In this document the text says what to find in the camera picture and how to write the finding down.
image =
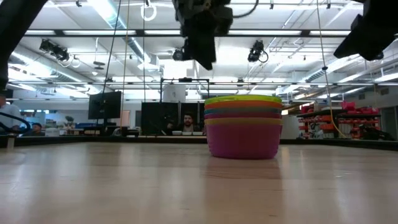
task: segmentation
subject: plastic bowl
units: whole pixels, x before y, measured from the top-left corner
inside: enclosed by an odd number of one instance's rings
[[[282,103],[270,102],[270,101],[224,101],[218,103],[211,103],[205,105],[205,109],[216,109],[216,108],[248,108],[248,107],[265,107],[265,108],[282,108]]]
[[[282,119],[282,115],[275,113],[247,112],[247,113],[225,113],[225,114],[206,114],[205,119],[216,118],[275,118]]]
[[[275,113],[281,114],[282,110],[278,108],[215,108],[205,110],[205,114],[225,114],[225,113]]]
[[[278,152],[281,132],[281,125],[206,125],[210,152],[226,159],[273,159]]]
[[[215,118],[215,119],[205,120],[205,125],[214,125],[214,124],[282,125],[282,120],[275,118]]]
[[[207,99],[205,105],[211,103],[218,103],[224,101],[242,101],[242,100],[257,100],[257,101],[270,101],[276,103],[282,103],[282,99],[275,96],[262,96],[262,95],[233,95],[233,96],[219,96]]]

